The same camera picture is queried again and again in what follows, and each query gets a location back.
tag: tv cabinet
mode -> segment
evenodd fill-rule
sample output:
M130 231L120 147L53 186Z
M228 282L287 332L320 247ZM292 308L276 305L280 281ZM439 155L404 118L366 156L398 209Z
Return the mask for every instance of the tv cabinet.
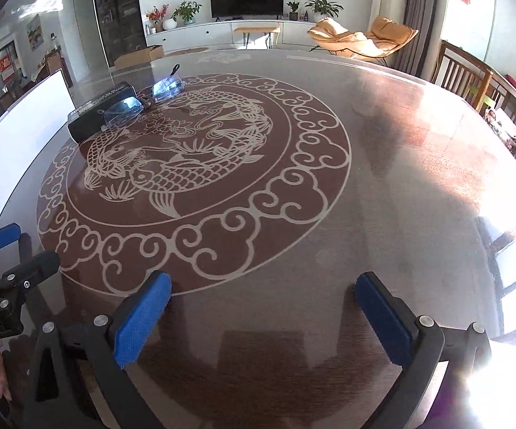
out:
M276 19L243 19L191 24L170 31L151 34L146 37L147 45L162 45L165 53L185 50L186 48L208 47L211 50L224 48L243 48L244 38L238 28L279 25L278 48L308 51L316 43L308 35L313 22L287 21ZM252 34L250 47L258 39L256 46L265 48L263 34Z

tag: glossy table surface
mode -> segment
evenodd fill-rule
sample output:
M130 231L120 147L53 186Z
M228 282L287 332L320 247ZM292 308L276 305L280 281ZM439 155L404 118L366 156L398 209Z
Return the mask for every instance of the glossy table surface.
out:
M127 372L168 429L360 427L400 371L348 290L365 271L442 325L516 328L516 163L468 104L283 50L163 58L74 102L176 63L180 97L81 147L61 129L0 217L63 269L6 345L16 404L37 328L112 312L153 269L175 295Z

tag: blue rubber pad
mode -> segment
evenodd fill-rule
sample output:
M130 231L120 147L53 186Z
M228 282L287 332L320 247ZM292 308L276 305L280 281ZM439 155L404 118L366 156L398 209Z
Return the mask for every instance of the blue rubber pad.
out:
M399 366L408 366L412 360L411 334L365 274L359 276L355 283L355 298L390 361Z
M16 223L11 223L6 227L0 229L0 248L17 242L21 236L21 229Z
M115 335L113 353L115 361L123 369L139 358L148 336L170 300L172 283L170 276L159 274L151 288L143 294L125 323Z

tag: white vase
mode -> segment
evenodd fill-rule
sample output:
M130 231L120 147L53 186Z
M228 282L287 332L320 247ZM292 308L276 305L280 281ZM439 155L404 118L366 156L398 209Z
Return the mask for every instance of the white vase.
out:
M321 21L322 19L325 19L325 18L328 18L327 14L321 14L321 13L314 13L313 14L313 20L315 22L319 22L319 21Z
M164 20L164 22L162 23L162 28L165 31L170 31L171 29L176 29L177 25L178 23L176 22L176 20L174 18L170 18Z

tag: green plant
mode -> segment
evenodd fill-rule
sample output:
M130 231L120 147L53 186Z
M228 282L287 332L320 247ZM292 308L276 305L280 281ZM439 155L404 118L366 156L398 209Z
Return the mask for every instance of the green plant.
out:
M174 10L173 18L176 19L180 16L184 22L188 22L194 19L194 15L202 8L201 4L196 1L183 1L181 5Z
M336 1L328 0L308 0L304 6L313 8L314 13L327 14L333 18L339 16L339 12L343 10L343 6Z
M291 12L296 12L297 11L297 8L300 7L300 3L298 1L289 1L286 3L290 9L291 9Z

